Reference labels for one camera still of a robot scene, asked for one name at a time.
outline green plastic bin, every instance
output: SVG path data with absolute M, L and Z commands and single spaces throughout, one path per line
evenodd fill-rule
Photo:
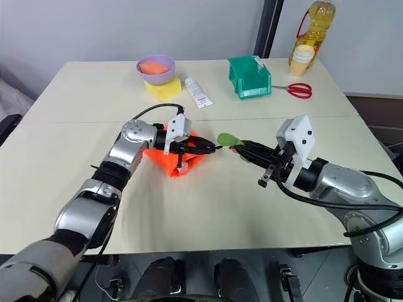
M 266 66 L 259 65 L 254 55 L 228 59 L 229 80 L 240 99 L 271 94 L 271 74 Z

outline white wall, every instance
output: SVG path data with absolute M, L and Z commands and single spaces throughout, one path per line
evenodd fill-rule
M 37 97 L 71 60 L 252 54 L 264 0 L 0 0 L 1 76 Z
M 313 0 L 284 0 L 271 57 L 288 57 Z M 335 0 L 319 58 L 346 93 L 403 96 L 403 1 Z

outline red scissors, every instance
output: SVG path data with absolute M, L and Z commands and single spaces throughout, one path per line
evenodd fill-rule
M 312 87 L 306 83 L 294 83 L 288 86 L 272 86 L 273 88 L 287 90 L 292 96 L 300 99 L 308 99 L 312 96 Z

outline purple bowl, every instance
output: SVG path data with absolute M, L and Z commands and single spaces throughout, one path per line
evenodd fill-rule
M 140 70 L 140 64 L 152 60 L 168 67 L 168 71 L 163 74 L 143 74 Z M 137 71 L 140 72 L 144 80 L 150 84 L 161 85 L 169 82 L 175 75 L 175 61 L 167 55 L 149 55 L 137 63 Z

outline red bottle handle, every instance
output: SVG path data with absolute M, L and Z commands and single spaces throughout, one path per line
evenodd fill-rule
M 305 18 L 308 16 L 308 14 L 309 14 L 309 9 L 308 9 L 307 12 L 305 13 L 305 16 L 302 18 L 302 21 L 301 21 L 301 24 L 300 24 L 300 28 L 298 29 L 298 32 L 297 32 L 297 38 L 300 38 L 301 36 L 303 36 L 303 35 L 300 34 L 300 31 L 301 31 L 302 23 L 304 23 Z

